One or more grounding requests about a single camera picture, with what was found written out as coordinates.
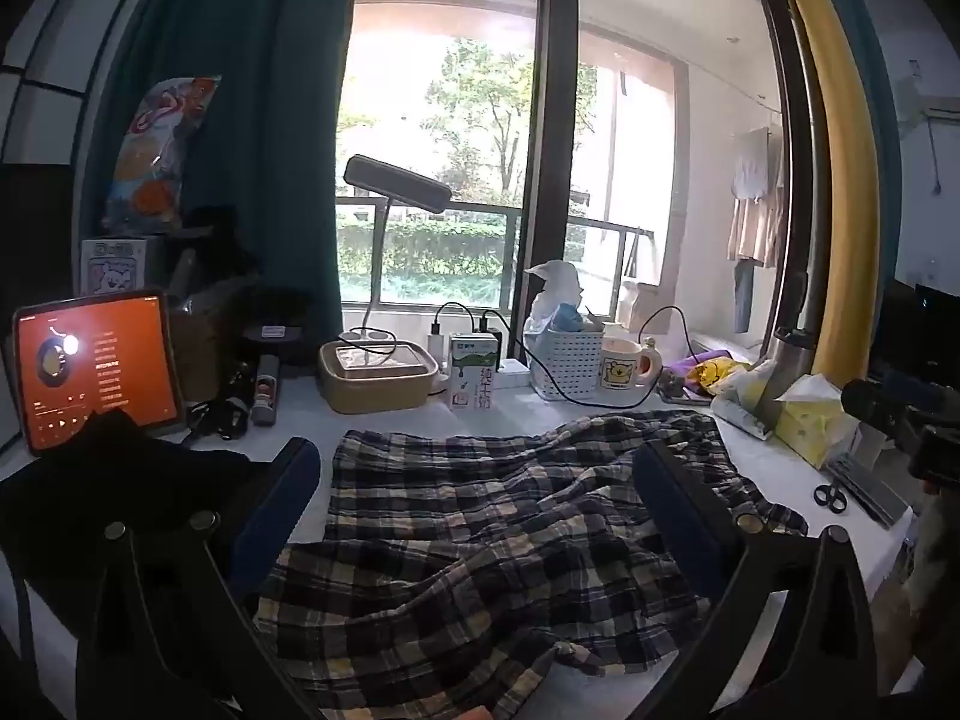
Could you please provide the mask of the plaid flannel pants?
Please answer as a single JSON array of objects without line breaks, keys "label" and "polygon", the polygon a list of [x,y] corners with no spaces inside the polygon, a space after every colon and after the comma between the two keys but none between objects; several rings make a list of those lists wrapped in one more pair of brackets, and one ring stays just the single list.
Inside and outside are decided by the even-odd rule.
[{"label": "plaid flannel pants", "polygon": [[588,416],[540,436],[352,431],[324,535],[281,553],[257,628],[329,718],[509,718],[555,665],[649,670],[706,611],[633,484],[651,442],[732,514],[805,532],[697,411]]}]

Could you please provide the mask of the black scissors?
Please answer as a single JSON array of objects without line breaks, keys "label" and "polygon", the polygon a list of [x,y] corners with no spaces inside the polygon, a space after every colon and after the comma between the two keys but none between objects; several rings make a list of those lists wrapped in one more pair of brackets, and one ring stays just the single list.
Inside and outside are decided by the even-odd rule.
[{"label": "black scissors", "polygon": [[819,484],[814,489],[814,500],[820,507],[828,509],[833,514],[844,514],[848,509],[846,494],[836,481]]}]

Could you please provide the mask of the white lotion tube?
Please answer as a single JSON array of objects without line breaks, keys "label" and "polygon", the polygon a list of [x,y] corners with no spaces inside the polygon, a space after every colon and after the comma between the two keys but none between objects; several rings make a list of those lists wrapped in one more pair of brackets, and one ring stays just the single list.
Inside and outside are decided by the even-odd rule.
[{"label": "white lotion tube", "polygon": [[754,439],[766,442],[771,431],[750,411],[745,410],[737,400],[726,397],[715,397],[711,401],[711,411],[716,418],[737,427],[743,433],[752,436]]}]

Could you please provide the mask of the grey spray can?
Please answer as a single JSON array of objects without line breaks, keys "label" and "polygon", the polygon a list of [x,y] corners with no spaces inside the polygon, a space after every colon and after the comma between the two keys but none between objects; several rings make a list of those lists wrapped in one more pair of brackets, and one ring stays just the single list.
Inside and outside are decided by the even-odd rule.
[{"label": "grey spray can", "polygon": [[280,360],[275,355],[260,356],[254,379],[254,399],[251,420],[254,426],[274,426],[277,421],[278,389],[280,388]]}]

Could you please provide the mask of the yellow white snack packet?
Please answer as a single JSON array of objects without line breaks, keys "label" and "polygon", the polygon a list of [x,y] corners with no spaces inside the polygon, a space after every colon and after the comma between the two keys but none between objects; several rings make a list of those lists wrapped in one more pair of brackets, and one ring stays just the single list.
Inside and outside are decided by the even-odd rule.
[{"label": "yellow white snack packet", "polygon": [[724,411],[739,410],[755,416],[775,367],[776,362],[767,359],[754,367],[732,369],[724,379],[713,385],[711,410],[715,411],[716,415]]}]

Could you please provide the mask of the yellow crumpled wrapper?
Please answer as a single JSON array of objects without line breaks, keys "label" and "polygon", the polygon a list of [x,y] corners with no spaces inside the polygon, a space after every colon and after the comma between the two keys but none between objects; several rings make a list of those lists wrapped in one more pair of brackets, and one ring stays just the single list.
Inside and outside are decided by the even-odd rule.
[{"label": "yellow crumpled wrapper", "polygon": [[726,379],[740,372],[750,371],[750,366],[745,362],[728,361],[727,359],[716,359],[715,361],[705,362],[695,367],[690,376],[685,378],[688,387],[699,388],[707,394],[715,394],[718,387]]}]

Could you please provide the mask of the purple cloth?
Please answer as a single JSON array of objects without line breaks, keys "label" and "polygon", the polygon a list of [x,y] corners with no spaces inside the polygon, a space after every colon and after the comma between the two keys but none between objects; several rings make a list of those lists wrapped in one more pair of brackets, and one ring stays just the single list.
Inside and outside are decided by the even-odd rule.
[{"label": "purple cloth", "polygon": [[715,361],[716,359],[732,361],[732,356],[729,355],[727,349],[711,349],[711,351],[706,351],[706,353],[698,353],[695,356],[686,356],[686,358],[677,359],[674,362],[666,362],[664,369],[672,372],[674,376],[688,377],[695,367],[705,362]]}]

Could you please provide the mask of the steel thermos bottle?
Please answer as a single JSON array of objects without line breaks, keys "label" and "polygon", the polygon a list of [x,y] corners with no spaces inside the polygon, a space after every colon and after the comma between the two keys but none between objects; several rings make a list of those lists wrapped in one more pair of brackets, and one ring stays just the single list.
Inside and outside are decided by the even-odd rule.
[{"label": "steel thermos bottle", "polygon": [[804,309],[807,294],[807,273],[788,270],[782,283],[781,299],[776,314],[773,343],[768,361],[771,374],[757,405],[757,416],[763,427],[771,433],[781,415],[779,401],[800,376],[809,371],[817,346],[817,333],[802,327],[800,312]]}]

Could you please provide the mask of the small duck bottle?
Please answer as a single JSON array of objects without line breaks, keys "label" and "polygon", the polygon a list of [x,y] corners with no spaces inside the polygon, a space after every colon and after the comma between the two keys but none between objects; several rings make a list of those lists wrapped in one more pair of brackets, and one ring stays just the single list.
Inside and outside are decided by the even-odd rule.
[{"label": "small duck bottle", "polygon": [[640,361],[643,363],[643,371],[654,371],[654,369],[661,369],[662,367],[662,356],[659,353],[659,349],[656,346],[656,340],[649,337],[643,341],[641,344],[641,354]]}]

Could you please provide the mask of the white perforated storage basket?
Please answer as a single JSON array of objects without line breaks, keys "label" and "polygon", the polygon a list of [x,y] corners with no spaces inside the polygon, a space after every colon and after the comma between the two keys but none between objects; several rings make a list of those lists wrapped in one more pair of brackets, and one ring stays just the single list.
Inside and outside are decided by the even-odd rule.
[{"label": "white perforated storage basket", "polygon": [[544,400],[592,400],[599,388],[599,330],[526,333],[532,388]]}]

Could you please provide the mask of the small white cartoon box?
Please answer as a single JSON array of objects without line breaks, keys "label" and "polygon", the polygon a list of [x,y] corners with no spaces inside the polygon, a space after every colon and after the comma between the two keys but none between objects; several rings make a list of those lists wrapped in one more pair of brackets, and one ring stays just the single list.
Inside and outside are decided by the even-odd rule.
[{"label": "small white cartoon box", "polygon": [[80,294],[132,293],[146,286],[147,238],[89,238],[82,242]]}]

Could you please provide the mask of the white usb charger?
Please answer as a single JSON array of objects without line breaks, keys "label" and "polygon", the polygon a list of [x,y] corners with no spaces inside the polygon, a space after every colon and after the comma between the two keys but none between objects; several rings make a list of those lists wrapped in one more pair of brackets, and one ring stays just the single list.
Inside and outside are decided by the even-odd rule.
[{"label": "white usb charger", "polygon": [[448,342],[446,341],[446,333],[443,332],[443,327],[441,327],[441,320],[434,319],[430,325],[430,333],[428,333],[427,338],[427,349],[431,357],[438,362],[438,364],[443,364],[446,360],[446,353],[448,352]]}]

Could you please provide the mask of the green white milk carton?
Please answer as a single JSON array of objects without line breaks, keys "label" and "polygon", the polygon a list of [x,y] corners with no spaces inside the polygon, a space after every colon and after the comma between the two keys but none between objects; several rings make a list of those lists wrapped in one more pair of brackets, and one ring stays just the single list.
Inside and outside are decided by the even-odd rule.
[{"label": "green white milk carton", "polygon": [[491,333],[452,333],[448,344],[448,405],[451,410],[489,410],[500,348]]}]

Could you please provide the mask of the white plastic bag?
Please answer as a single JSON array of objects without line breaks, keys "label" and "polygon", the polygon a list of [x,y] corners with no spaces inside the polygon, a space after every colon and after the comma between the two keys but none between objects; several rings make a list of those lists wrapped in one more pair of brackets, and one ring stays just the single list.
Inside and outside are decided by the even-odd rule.
[{"label": "white plastic bag", "polygon": [[524,332],[543,332],[560,305],[571,305],[574,310],[579,309],[583,290],[579,284],[578,270],[573,263],[566,260],[549,260],[531,266],[526,273],[531,277],[539,278],[542,289],[530,306],[529,315],[524,322]]}]

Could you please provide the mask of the hanging laundry clothes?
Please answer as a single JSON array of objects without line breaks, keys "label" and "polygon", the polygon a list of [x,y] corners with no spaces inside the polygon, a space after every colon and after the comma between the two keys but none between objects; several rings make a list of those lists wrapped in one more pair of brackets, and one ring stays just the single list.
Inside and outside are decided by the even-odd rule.
[{"label": "hanging laundry clothes", "polygon": [[754,313],[755,271],[773,268],[781,247],[784,216],[782,128],[760,127],[734,138],[731,226],[727,258],[734,264],[734,323],[747,333]]}]

